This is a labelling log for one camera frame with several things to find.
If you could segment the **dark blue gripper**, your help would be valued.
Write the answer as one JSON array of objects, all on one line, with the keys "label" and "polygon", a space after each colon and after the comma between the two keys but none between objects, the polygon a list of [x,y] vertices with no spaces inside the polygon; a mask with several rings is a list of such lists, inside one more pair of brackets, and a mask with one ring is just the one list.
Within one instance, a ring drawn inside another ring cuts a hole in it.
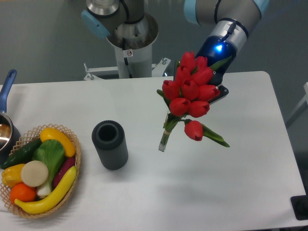
[{"label": "dark blue gripper", "polygon": [[180,60],[175,62],[173,80],[181,82],[185,76],[213,72],[210,85],[218,86],[219,95],[209,101],[209,104],[218,102],[229,94],[223,86],[223,75],[236,57],[235,47],[228,41],[217,36],[210,36],[197,54],[186,51]]}]

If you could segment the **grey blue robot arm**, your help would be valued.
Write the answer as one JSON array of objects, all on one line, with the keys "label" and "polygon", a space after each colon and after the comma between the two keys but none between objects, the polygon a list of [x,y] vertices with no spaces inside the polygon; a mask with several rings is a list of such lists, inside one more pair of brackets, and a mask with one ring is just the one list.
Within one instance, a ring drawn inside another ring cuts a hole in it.
[{"label": "grey blue robot arm", "polygon": [[[197,56],[214,68],[211,84],[220,90],[218,101],[228,94],[223,76],[268,7],[267,0],[187,0],[187,21],[215,23]],[[142,0],[88,0],[81,17],[97,37],[105,38],[115,50],[120,78],[158,77],[164,67],[152,65],[152,45],[158,36],[156,20],[145,12]]]}]

